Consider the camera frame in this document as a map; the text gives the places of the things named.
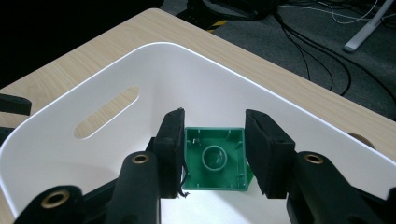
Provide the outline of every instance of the white cable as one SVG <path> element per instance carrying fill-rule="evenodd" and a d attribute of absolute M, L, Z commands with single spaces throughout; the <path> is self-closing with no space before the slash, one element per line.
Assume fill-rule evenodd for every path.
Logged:
<path fill-rule="evenodd" d="M 354 21 L 338 21 L 338 20 L 334 17 L 334 10 L 333 10 L 333 8 L 332 8 L 331 6 L 329 6 L 329 5 L 325 4 L 325 3 L 322 3 L 322 2 L 318 2 L 318 3 L 321 4 L 321 5 L 323 5 L 323 6 L 327 6 L 327 7 L 329 7 L 329 8 L 332 10 L 332 19 L 335 20 L 337 23 L 340 23 L 340 24 L 350 24 L 350 23 L 353 23 L 353 22 L 356 22 L 356 21 L 362 21 L 368 14 L 370 14 L 371 11 L 373 11 L 373 9 L 375 8 L 376 4 L 378 3 L 378 0 L 375 0 L 375 3 L 373 4 L 372 8 L 370 8 L 370 10 L 369 10 L 366 14 L 364 14 L 364 15 L 363 15 L 362 17 L 360 17 L 360 18 L 357 18 L 357 19 L 354 20 Z"/>
<path fill-rule="evenodd" d="M 347 16 L 347 15 L 334 13 L 334 12 L 326 11 L 326 10 L 315 8 L 315 7 L 298 7 L 298 6 L 289 6 L 289 5 L 280 5 L 279 7 L 311 9 L 311 10 L 325 12 L 325 13 L 329 13 L 329 14 L 333 14 L 333 15 L 336 15 L 336 16 L 339 16 L 339 17 L 345 17 L 345 18 L 349 18 L 349 19 L 353 19 L 353 20 L 357 20 L 357 19 L 359 19 L 360 21 L 369 21 L 370 20 L 370 19 L 361 19 L 361 18 L 356 18 L 356 17 L 350 17 L 350 16 Z"/>
<path fill-rule="evenodd" d="M 388 16 L 384 16 L 384 17 L 382 17 L 382 19 L 386 19 L 386 18 L 394 17 L 394 16 L 396 16 L 396 13 L 390 14 Z"/>

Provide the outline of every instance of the black cable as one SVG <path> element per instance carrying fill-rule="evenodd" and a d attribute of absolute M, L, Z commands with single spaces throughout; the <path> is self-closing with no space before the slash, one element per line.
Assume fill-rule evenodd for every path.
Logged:
<path fill-rule="evenodd" d="M 297 44 L 292 38 L 291 38 L 291 36 L 286 32 L 286 30 L 285 30 L 285 28 L 284 27 L 282 27 L 282 30 L 283 30 L 283 32 L 285 33 L 285 36 L 288 38 L 288 40 L 291 42 L 291 43 L 293 43 L 294 44 L 294 46 L 297 48 L 297 50 L 299 50 L 300 51 L 300 53 L 302 54 L 302 56 L 303 56 L 303 60 L 304 60 L 304 63 L 305 63 L 305 67 L 306 67 L 306 73 L 307 73 L 307 76 L 308 76 L 308 80 L 311 80 L 311 76 L 310 76 L 310 72 L 309 72 L 309 66 L 308 66 L 308 63 L 307 63 L 307 61 L 306 61 L 306 59 L 305 59 L 305 56 L 304 56 L 304 54 L 303 54 L 303 52 L 305 52 L 306 54 L 308 54 L 309 56 L 311 56 L 311 58 L 312 59 L 314 59 L 318 64 L 320 64 L 325 70 L 326 70 L 326 72 L 329 74 L 329 77 L 330 77 L 330 88 L 328 89 L 329 91 L 331 91 L 332 90 L 332 85 L 333 85 L 333 77 L 332 77 L 332 73 L 330 72 L 330 70 L 326 67 L 326 65 L 324 65 L 321 61 L 319 61 L 316 57 L 314 57 L 314 55 L 312 55 L 311 53 L 309 53 L 308 51 L 306 51 L 303 47 L 301 47 L 299 44 Z"/>
<path fill-rule="evenodd" d="M 307 0 L 307 1 L 305 1 L 305 0 L 303 0 L 303 1 L 302 0 L 298 0 L 298 1 L 289 0 L 285 3 L 288 5 L 291 5 L 291 6 L 310 7 L 310 6 L 313 6 L 316 2 L 317 2 L 316 0 Z"/>
<path fill-rule="evenodd" d="M 301 54 L 301 56 L 303 57 L 303 60 L 304 60 L 304 63 L 305 63 L 305 68 L 306 68 L 306 73 L 307 73 L 307 79 L 308 79 L 308 80 L 311 80 L 311 75 L 310 75 L 310 73 L 309 73 L 308 63 L 306 62 L 305 56 L 304 56 L 304 54 L 303 54 L 302 47 L 301 47 L 299 44 L 297 44 L 297 43 L 291 38 L 291 36 L 286 32 L 286 30 L 285 30 L 285 28 L 284 28 L 283 26 L 282 26 L 282 30 L 283 30 L 283 32 L 285 33 L 285 36 L 288 38 L 288 40 L 289 40 L 291 43 L 294 44 L 294 46 L 297 48 L 297 50 L 300 51 L 300 54 Z"/>
<path fill-rule="evenodd" d="M 339 59 L 337 59 L 334 55 L 329 54 L 328 52 L 326 52 L 324 49 L 321 49 L 320 47 L 311 44 L 309 41 L 313 42 L 312 40 L 310 40 L 309 38 L 305 37 L 302 38 L 303 35 L 301 35 L 300 33 L 296 32 L 295 30 L 291 29 L 285 22 L 283 22 L 282 17 L 279 15 L 279 13 L 276 11 L 273 13 L 276 21 L 282 26 L 284 27 L 287 31 L 289 31 L 292 35 L 294 35 L 296 38 L 300 39 L 301 41 L 303 41 L 306 45 L 319 50 L 320 52 L 328 55 L 329 57 L 333 58 L 335 61 L 337 61 L 346 71 L 346 75 L 347 75 L 347 84 L 346 84 L 346 88 L 340 93 L 341 96 L 344 96 L 350 89 L 350 85 L 352 82 L 352 77 L 350 75 L 349 69 L 347 68 L 347 66 L 341 62 Z"/>
<path fill-rule="evenodd" d="M 234 7 L 232 4 L 233 1 L 224 1 L 225 3 L 222 3 L 222 0 L 219 0 L 219 2 L 223 5 L 227 5 L 230 8 L 238 9 L 238 11 L 244 11 L 244 14 L 246 15 L 241 16 L 218 12 L 215 9 L 209 7 L 204 0 L 189 0 L 188 4 L 199 5 L 199 7 L 205 8 L 205 10 L 210 12 L 211 14 L 227 21 L 259 21 L 274 12 L 280 1 L 281 0 L 266 0 L 265 3 L 267 4 L 265 7 L 259 8 L 259 6 L 245 5 L 243 6 L 243 9 L 241 9 L 238 7 Z"/>
<path fill-rule="evenodd" d="M 347 57 L 345 57 L 345 56 L 343 56 L 343 55 L 341 55 L 341 54 L 339 54 L 339 53 L 337 53 L 337 52 L 335 52 L 335 51 L 333 51 L 333 50 L 331 50 L 331 49 L 329 49 L 329 48 L 327 48 L 327 47 L 325 47 L 325 46 L 322 46 L 322 45 L 320 45 L 319 43 L 317 43 L 317 42 L 315 42 L 315 41 L 309 39 L 308 37 L 306 37 L 306 36 L 300 34 L 299 32 L 297 32 L 297 31 L 291 29 L 286 23 L 283 22 L 281 16 L 279 15 L 279 13 L 278 13 L 277 11 L 274 12 L 273 15 L 274 15 L 274 17 L 276 18 L 276 21 L 278 21 L 279 24 L 280 24 L 281 26 L 284 26 L 286 30 L 288 30 L 289 32 L 291 32 L 292 34 L 294 34 L 294 36 L 296 36 L 297 38 L 299 38 L 300 40 L 302 40 L 303 42 L 305 42 L 305 43 L 308 44 L 309 46 L 311 46 L 311 47 L 313 47 L 313 48 L 315 48 L 315 49 L 318 49 L 318 50 L 320 50 L 320 51 L 322 51 L 322 52 L 323 52 L 324 50 L 327 50 L 327 51 L 329 51 L 330 53 L 332 53 L 333 55 L 335 55 L 335 56 L 337 56 L 337 57 L 339 57 L 339 58 L 342 58 L 343 60 L 345 60 L 345 61 L 347 61 L 347 62 L 349 62 L 349 63 L 355 65 L 356 67 L 358 67 L 361 71 L 363 71 L 363 72 L 366 73 L 369 77 L 371 77 L 379 86 L 381 86 L 381 88 L 383 88 L 383 89 L 387 92 L 387 94 L 388 94 L 388 95 L 391 97 L 391 99 L 393 100 L 393 103 L 396 105 L 396 97 L 393 95 L 393 93 L 392 93 L 392 92 L 391 92 L 391 91 L 390 91 L 390 90 L 389 90 L 389 89 L 388 89 L 377 77 L 375 77 L 375 76 L 374 76 L 369 70 L 367 70 L 365 67 L 361 66 L 361 65 L 358 64 L 358 63 L 353 62 L 352 60 L 348 59 Z"/>

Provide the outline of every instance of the wooden table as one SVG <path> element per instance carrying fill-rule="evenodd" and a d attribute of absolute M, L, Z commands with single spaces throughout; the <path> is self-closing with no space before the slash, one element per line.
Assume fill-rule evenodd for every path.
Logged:
<path fill-rule="evenodd" d="M 396 123 L 198 29 L 159 9 L 149 9 L 0 90 L 32 101 L 32 114 L 121 56 L 152 42 L 173 42 L 234 70 L 346 133 L 368 139 L 396 161 Z M 26 116 L 0 113 L 0 126 Z M 12 223 L 3 193 L 0 222 Z"/>

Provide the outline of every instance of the wire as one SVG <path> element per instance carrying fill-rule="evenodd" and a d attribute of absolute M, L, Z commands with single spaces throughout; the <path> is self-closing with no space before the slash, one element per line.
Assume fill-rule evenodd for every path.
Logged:
<path fill-rule="evenodd" d="M 351 12 L 354 12 L 356 14 L 361 14 L 363 15 L 363 13 L 366 13 L 368 9 L 364 9 L 367 8 L 368 3 L 363 3 L 362 1 L 353 1 L 353 0 L 345 0 L 345 1 L 340 1 L 340 0 L 322 0 L 322 1 L 318 1 L 318 0 L 313 0 L 311 1 L 311 4 L 307 4 L 306 2 L 302 2 L 300 3 L 300 1 L 287 1 L 287 5 L 290 6 L 300 6 L 300 7 L 306 7 L 306 6 L 312 6 L 314 4 L 320 4 L 324 7 L 329 7 L 331 11 L 325 11 L 327 13 L 333 13 L 334 15 L 339 16 L 340 14 L 335 13 L 335 10 L 348 10 Z M 355 18 L 355 17 L 350 17 L 350 19 L 354 19 L 354 20 L 358 20 L 358 21 L 365 21 L 365 19 L 363 17 L 360 18 Z"/>
<path fill-rule="evenodd" d="M 396 30 L 396 20 L 390 20 L 388 19 L 389 17 L 386 17 L 385 19 L 381 19 L 381 24 L 387 29 Z"/>
<path fill-rule="evenodd" d="M 351 64 L 353 64 L 353 65 L 355 65 L 356 67 L 358 67 L 361 71 L 363 71 L 363 72 L 366 73 L 369 77 L 371 77 L 379 86 L 381 86 L 381 88 L 383 88 L 383 90 L 385 90 L 385 91 L 387 92 L 387 94 L 391 97 L 393 103 L 396 105 L 396 97 L 393 95 L 393 93 L 392 93 L 392 92 L 391 92 L 391 91 L 390 91 L 390 90 L 389 90 L 389 89 L 388 89 L 377 77 L 375 77 L 375 76 L 374 76 L 369 70 L 367 70 L 365 67 L 361 66 L 361 65 L 358 64 L 358 63 L 353 62 L 352 60 L 348 59 L 347 57 L 345 57 L 345 56 L 343 56 L 343 55 L 341 55 L 341 54 L 339 54 L 339 53 L 337 53 L 337 52 L 335 52 L 335 51 L 333 51 L 333 50 L 331 50 L 331 49 L 329 49 L 329 48 L 326 48 L 326 47 L 320 45 L 319 43 L 317 43 L 317 42 L 315 42 L 315 41 L 309 39 L 308 37 L 306 37 L 306 36 L 300 34 L 299 32 L 297 32 L 297 31 L 291 29 L 286 23 L 283 22 L 281 16 L 279 15 L 279 13 L 278 13 L 277 11 L 276 11 L 275 13 L 273 13 L 273 15 L 274 15 L 274 17 L 276 18 L 276 21 L 278 21 L 278 23 L 279 23 L 281 26 L 283 26 L 286 30 L 288 30 L 289 32 L 291 32 L 292 34 L 294 34 L 294 36 L 296 36 L 297 38 L 299 38 L 300 40 L 302 40 L 303 42 L 305 42 L 305 43 L 308 44 L 309 46 L 311 46 L 311 47 L 313 47 L 313 48 L 315 48 L 315 49 L 318 49 L 318 50 L 320 50 L 320 51 L 322 51 L 322 52 L 323 52 L 324 50 L 327 50 L 327 51 L 329 51 L 329 52 L 331 53 L 331 54 L 328 54 L 329 56 L 334 57 L 334 55 L 335 55 L 335 56 L 337 56 L 337 57 L 339 57 L 339 58 L 341 58 L 341 59 L 343 59 L 343 60 L 345 60 L 345 61 L 347 61 L 347 62 L 349 62 L 349 63 L 351 63 Z M 347 90 L 349 89 L 349 87 L 350 87 L 350 81 L 351 81 L 351 77 L 350 77 L 350 74 L 348 74 L 348 86 L 346 87 L 346 90 L 345 90 L 341 95 L 345 94 L 345 93 L 347 92 Z"/>
<path fill-rule="evenodd" d="M 319 61 L 317 58 L 315 58 L 311 53 L 309 53 L 309 52 L 306 51 L 303 47 L 301 47 L 299 44 L 297 44 L 297 43 L 291 38 L 291 36 L 286 32 L 286 29 L 285 29 L 283 26 L 282 26 L 282 30 L 283 30 L 283 32 L 285 33 L 285 36 L 288 38 L 288 40 L 290 40 L 291 43 L 293 43 L 294 46 L 297 48 L 297 50 L 299 50 L 300 53 L 302 54 L 303 60 L 304 60 L 304 63 L 305 63 L 305 68 L 306 68 L 306 73 L 307 73 L 307 79 L 308 79 L 308 80 L 311 80 L 311 76 L 310 76 L 310 72 L 309 72 L 309 66 L 308 66 L 308 63 L 307 63 L 307 61 L 306 61 L 306 59 L 305 59 L 305 56 L 304 56 L 303 52 L 306 53 L 306 54 L 308 54 L 309 56 L 311 56 L 311 58 L 314 59 L 318 64 L 320 64 L 320 65 L 326 70 L 326 72 L 329 74 L 329 77 L 330 77 L 330 88 L 329 88 L 329 91 L 331 91 L 331 90 L 332 90 L 332 85 L 333 85 L 333 77 L 332 77 L 332 73 L 330 72 L 330 70 L 329 70 L 321 61 Z"/>
<path fill-rule="evenodd" d="M 335 56 L 329 54 L 328 52 L 326 52 L 325 49 L 321 49 L 320 47 L 318 47 L 315 44 L 312 43 L 316 43 L 310 39 L 308 39 L 307 37 L 301 35 L 300 33 L 296 32 L 295 30 L 291 29 L 285 22 L 283 22 L 282 17 L 279 15 L 279 13 L 276 11 L 275 13 L 273 13 L 276 21 L 281 25 L 282 29 L 285 29 L 287 31 L 289 31 L 292 35 L 294 35 L 296 38 L 300 39 L 301 41 L 303 41 L 306 45 L 326 54 L 327 56 L 333 58 L 335 61 L 337 61 L 346 71 L 346 75 L 347 75 L 347 84 L 346 84 L 346 88 L 340 93 L 341 96 L 344 96 L 350 89 L 350 85 L 352 82 L 352 77 L 350 75 L 349 69 L 347 68 L 347 66 L 342 63 L 339 59 L 337 59 Z"/>
<path fill-rule="evenodd" d="M 396 13 L 390 14 L 388 16 L 384 16 L 384 17 L 382 17 L 382 19 L 387 19 L 389 17 L 394 17 L 394 16 L 396 16 Z"/>
<path fill-rule="evenodd" d="M 303 7 L 312 6 L 315 3 L 316 3 L 316 1 L 313 1 L 313 0 L 309 0 L 309 1 L 292 1 L 292 0 L 289 0 L 289 1 L 287 1 L 287 4 L 290 5 L 290 6 L 303 6 Z"/>
<path fill-rule="evenodd" d="M 350 23 L 353 23 L 353 22 L 356 22 L 356 21 L 361 21 L 361 20 L 363 20 L 367 15 L 369 15 L 369 14 L 373 11 L 373 9 L 375 8 L 375 6 L 376 6 L 377 3 L 378 3 L 378 0 L 375 0 L 375 3 L 374 3 L 373 6 L 370 8 L 370 10 L 369 10 L 366 14 L 364 14 L 362 17 L 357 18 L 357 19 L 354 20 L 354 21 L 339 21 L 339 20 L 337 20 L 337 19 L 334 17 L 334 9 L 332 8 L 332 6 L 327 5 L 327 4 L 325 4 L 325 3 L 322 3 L 322 2 L 318 2 L 318 4 L 321 4 L 321 5 L 325 6 L 325 7 L 329 7 L 330 10 L 332 11 L 332 19 L 335 20 L 337 23 L 340 23 L 340 24 L 350 24 Z"/>
<path fill-rule="evenodd" d="M 348 18 L 348 19 L 354 19 L 354 20 L 358 19 L 356 17 L 350 17 L 350 16 L 347 16 L 347 15 L 334 13 L 334 12 L 326 11 L 326 10 L 323 10 L 323 9 L 320 9 L 320 8 L 315 8 L 315 7 L 298 7 L 298 6 L 288 6 L 288 5 L 280 5 L 280 7 L 311 9 L 311 10 L 315 10 L 315 11 L 320 11 L 320 12 L 324 12 L 324 13 L 333 14 L 333 15 L 336 15 L 336 16 L 339 16 L 339 17 L 345 17 L 345 18 Z M 361 21 L 369 21 L 369 20 L 370 19 L 361 19 Z"/>
<path fill-rule="evenodd" d="M 218 16 L 219 18 L 222 18 L 223 20 L 228 20 L 228 21 L 259 21 L 264 19 L 266 16 L 268 16 L 269 14 L 271 14 L 273 11 L 276 10 L 276 7 L 278 6 L 279 2 L 281 0 L 274 0 L 272 2 L 267 1 L 265 8 L 258 8 L 257 6 L 250 6 L 250 5 L 245 5 L 245 9 L 242 9 L 243 14 L 246 15 L 234 15 L 234 14 L 227 14 L 227 13 L 222 13 L 222 12 L 218 12 L 215 9 L 211 8 L 209 5 L 206 4 L 205 0 L 198 0 L 197 2 L 194 1 L 195 4 L 198 4 L 199 7 L 203 7 L 205 8 L 208 12 L 210 12 L 211 14 Z M 230 8 L 236 8 L 238 9 L 238 7 L 233 6 L 232 2 L 227 2 L 225 1 L 224 4 Z"/>

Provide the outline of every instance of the gray carpet floor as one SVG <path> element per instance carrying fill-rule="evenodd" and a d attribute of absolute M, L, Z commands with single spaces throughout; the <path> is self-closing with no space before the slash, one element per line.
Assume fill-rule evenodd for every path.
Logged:
<path fill-rule="evenodd" d="M 206 3 L 209 7 L 229 13 L 230 10 Z M 320 4 L 316 9 L 331 11 Z M 161 9 L 177 15 L 187 8 L 187 0 L 165 0 Z M 356 34 L 367 21 L 355 21 L 348 24 L 337 23 L 331 13 L 311 8 L 277 8 L 283 21 L 295 31 L 305 35 L 328 49 L 339 53 L 354 63 L 363 66 L 378 79 L 393 95 L 396 95 L 396 30 L 379 25 L 360 47 L 353 53 L 343 51 L 345 43 Z M 361 14 L 349 10 L 335 10 L 336 13 L 360 18 Z M 354 21 L 344 17 L 335 17 L 338 21 Z M 304 77 L 319 86 L 341 94 L 347 87 L 348 77 L 345 68 L 331 57 L 298 41 L 301 48 L 312 54 L 326 66 L 329 72 L 313 57 L 302 53 L 288 40 L 273 15 L 259 21 L 227 21 L 213 32 L 226 41 L 246 49 L 267 61 L 275 63 L 297 76 Z M 348 100 L 362 105 L 374 112 L 396 119 L 396 105 L 389 92 L 359 67 L 341 58 L 350 73 L 350 88 L 343 95 Z"/>

